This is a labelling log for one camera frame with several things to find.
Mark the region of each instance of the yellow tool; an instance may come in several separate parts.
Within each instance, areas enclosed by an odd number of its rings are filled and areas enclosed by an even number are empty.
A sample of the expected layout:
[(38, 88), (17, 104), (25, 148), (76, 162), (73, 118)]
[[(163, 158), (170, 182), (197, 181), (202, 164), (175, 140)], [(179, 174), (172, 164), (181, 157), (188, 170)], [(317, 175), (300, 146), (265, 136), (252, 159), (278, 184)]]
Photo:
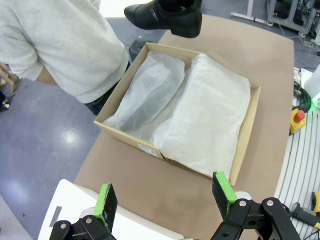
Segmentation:
[(315, 213), (320, 213), (320, 191), (314, 191), (311, 195), (311, 209)]

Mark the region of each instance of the table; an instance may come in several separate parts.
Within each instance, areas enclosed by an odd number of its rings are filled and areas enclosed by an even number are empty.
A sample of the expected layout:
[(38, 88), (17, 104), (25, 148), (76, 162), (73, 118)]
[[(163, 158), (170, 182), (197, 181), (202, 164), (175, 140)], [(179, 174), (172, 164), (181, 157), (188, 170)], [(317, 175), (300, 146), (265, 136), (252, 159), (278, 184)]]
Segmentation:
[[(293, 41), (244, 23), (204, 15), (197, 38), (167, 31), (159, 43), (203, 53), (215, 51), (261, 87), (234, 189), (248, 192), (256, 202), (273, 196), (291, 119)], [(75, 183), (98, 191), (107, 182), (112, 182), (120, 206), (185, 238), (210, 239), (222, 221), (211, 179), (101, 133)]]
[[(90, 189), (77, 186), (66, 179), (60, 180), (43, 220), (38, 240), (50, 238), (52, 226), (56, 221), (68, 220), (73, 224), (79, 220), (79, 217), (92, 214), (98, 196), (98, 193)], [(149, 222), (120, 206), (116, 209), (112, 235), (117, 240), (176, 240), (183, 238), (181, 234)]]

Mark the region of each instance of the metal rack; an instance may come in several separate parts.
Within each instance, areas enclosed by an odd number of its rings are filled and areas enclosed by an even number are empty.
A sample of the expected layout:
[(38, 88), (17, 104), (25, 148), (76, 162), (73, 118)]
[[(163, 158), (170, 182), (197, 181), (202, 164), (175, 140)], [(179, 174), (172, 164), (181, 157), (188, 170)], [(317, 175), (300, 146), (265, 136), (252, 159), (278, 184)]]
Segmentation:
[[(298, 31), (299, 34), (302, 35), (302, 37), (303, 35), (308, 34), (315, 20), (315, 16), (318, 10), (312, 7), (309, 13), (308, 19), (304, 21), (303, 25), (299, 25), (294, 22), (296, 11), (298, 11), (297, 6), (299, 1), (301, 0), (292, 0), (288, 17), (280, 18), (280, 17), (277, 17), (275, 14), (277, 0), (267, 0), (266, 1), (267, 2), (267, 25), (272, 26), (273, 23), (276, 23), (276, 24), (285, 26), (287, 28), (294, 29)], [(309, 0), (307, 3), (309, 6), (314, 6), (315, 0)]]

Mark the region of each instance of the hand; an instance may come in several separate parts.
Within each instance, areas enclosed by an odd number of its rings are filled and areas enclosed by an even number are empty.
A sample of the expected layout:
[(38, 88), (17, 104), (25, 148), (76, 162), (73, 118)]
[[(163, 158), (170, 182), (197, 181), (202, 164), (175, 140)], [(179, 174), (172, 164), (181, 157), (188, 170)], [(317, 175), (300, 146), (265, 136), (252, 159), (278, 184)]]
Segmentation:
[(13, 74), (8, 66), (0, 62), (0, 78), (4, 79), (11, 86), (11, 93), (14, 93), (18, 87), (21, 79)]

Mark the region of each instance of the white plastic part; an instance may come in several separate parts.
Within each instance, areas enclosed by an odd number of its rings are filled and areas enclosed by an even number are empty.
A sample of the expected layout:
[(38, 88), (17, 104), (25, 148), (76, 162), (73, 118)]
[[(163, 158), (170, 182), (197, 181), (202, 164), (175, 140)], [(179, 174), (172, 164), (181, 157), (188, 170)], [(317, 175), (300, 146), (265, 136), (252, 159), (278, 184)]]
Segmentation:
[(320, 98), (320, 65), (316, 68), (314, 73), (302, 83), (302, 87), (310, 97), (315, 100)]

